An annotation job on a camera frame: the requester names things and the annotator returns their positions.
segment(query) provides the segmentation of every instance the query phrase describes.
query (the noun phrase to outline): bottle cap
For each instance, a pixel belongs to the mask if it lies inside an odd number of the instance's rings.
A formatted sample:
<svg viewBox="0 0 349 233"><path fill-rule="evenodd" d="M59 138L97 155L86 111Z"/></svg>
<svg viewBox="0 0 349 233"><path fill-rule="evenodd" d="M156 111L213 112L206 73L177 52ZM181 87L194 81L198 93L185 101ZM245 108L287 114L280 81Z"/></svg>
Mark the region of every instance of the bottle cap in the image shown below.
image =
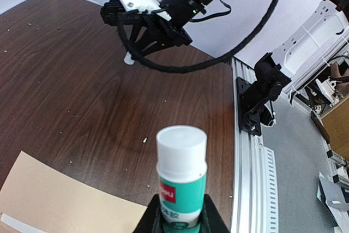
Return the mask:
<svg viewBox="0 0 349 233"><path fill-rule="evenodd" d="M191 126L171 126L157 134L158 165L161 178L174 183L189 183L207 171L204 131Z"/></svg>

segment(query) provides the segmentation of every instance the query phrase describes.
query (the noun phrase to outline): gray floor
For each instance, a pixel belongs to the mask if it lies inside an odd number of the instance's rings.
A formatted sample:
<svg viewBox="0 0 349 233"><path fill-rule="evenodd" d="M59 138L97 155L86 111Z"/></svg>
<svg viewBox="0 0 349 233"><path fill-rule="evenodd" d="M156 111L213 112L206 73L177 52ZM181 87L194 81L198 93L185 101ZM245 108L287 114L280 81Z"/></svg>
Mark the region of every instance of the gray floor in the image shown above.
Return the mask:
<svg viewBox="0 0 349 233"><path fill-rule="evenodd" d="M280 233L333 233L332 216L316 198L318 174L330 176L323 139L310 114L280 97L277 125L263 128L264 145L275 151Z"/></svg>

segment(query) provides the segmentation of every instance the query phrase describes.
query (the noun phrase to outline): glue stick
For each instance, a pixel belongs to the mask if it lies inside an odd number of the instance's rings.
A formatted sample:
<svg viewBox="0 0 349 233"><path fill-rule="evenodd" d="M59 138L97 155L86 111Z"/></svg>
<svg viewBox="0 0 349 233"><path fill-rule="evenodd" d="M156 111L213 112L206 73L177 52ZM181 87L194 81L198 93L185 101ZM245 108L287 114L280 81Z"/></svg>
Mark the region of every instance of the glue stick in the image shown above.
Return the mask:
<svg viewBox="0 0 349 233"><path fill-rule="evenodd" d="M172 126L157 134L160 203L166 233L198 233L206 185L204 131Z"/></svg>

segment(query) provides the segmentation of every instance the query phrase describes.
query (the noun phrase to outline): red label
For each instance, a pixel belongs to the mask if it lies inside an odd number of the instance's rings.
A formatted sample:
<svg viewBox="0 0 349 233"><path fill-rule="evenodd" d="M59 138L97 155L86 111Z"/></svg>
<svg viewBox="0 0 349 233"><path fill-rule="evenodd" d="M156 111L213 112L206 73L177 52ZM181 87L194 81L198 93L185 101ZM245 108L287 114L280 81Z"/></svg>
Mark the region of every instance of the red label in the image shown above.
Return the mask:
<svg viewBox="0 0 349 233"><path fill-rule="evenodd" d="M160 194L170 203L176 203L176 189L160 182Z"/></svg>

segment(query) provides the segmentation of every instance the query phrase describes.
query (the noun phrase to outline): wood grain surface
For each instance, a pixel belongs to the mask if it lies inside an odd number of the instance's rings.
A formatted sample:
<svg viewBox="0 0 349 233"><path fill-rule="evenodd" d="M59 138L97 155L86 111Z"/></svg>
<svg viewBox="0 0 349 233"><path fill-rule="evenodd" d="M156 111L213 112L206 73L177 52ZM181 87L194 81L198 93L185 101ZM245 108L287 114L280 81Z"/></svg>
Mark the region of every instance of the wood grain surface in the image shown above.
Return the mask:
<svg viewBox="0 0 349 233"><path fill-rule="evenodd" d="M147 205L158 192L156 133L188 124L208 134L206 191L229 225L230 67L170 75L127 66L116 29L103 24L99 10L84 0L28 0L0 16L0 187L25 151L87 185ZM210 57L181 47L150 58L185 65Z"/></svg>

